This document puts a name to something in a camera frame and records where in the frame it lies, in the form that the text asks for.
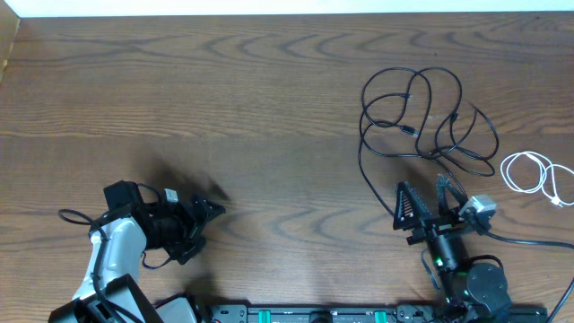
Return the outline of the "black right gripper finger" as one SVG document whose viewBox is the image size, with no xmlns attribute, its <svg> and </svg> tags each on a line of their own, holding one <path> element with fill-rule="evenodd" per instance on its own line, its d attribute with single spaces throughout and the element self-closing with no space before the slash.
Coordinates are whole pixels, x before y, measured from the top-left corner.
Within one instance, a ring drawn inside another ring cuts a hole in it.
<svg viewBox="0 0 574 323">
<path fill-rule="evenodd" d="M 439 215 L 458 214 L 461 208 L 468 202 L 468 197 L 457 189 L 444 175 L 438 176 L 437 193 Z M 448 204 L 448 196 L 452 196 L 456 200 L 454 206 Z"/>
<path fill-rule="evenodd" d="M 407 181 L 398 183 L 394 224 L 420 224 L 431 217 L 430 209 L 409 183 Z"/>
</svg>

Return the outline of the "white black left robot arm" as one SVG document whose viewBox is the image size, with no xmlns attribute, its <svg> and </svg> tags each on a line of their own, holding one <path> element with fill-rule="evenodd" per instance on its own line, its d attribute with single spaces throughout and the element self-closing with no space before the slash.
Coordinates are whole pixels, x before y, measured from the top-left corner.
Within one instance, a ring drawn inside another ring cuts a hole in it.
<svg viewBox="0 0 574 323">
<path fill-rule="evenodd" d="M 134 201 L 111 209 L 97 220 L 75 210 L 90 226 L 91 258 L 72 300 L 53 310 L 50 322 L 205 322 L 195 300 L 176 294 L 153 305 L 137 284 L 145 251 L 159 244 L 181 265 L 206 243 L 203 228 L 224 214 L 222 205 L 194 196 L 189 201 L 170 199 L 146 204 Z"/>
</svg>

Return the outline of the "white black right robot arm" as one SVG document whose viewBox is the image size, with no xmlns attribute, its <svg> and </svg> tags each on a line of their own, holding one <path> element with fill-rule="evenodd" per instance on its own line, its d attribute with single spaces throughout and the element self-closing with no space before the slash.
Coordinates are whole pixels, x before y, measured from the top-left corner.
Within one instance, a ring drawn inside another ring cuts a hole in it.
<svg viewBox="0 0 574 323">
<path fill-rule="evenodd" d="M 438 182 L 438 212 L 433 213 L 408 182 L 396 187 L 393 229 L 409 231 L 410 245 L 424 243 L 445 294 L 445 322 L 503 322 L 510 318 L 512 300 L 499 258 L 471 257 L 463 236 L 490 228 L 497 204 L 487 195 L 467 197 L 443 176 Z"/>
</svg>

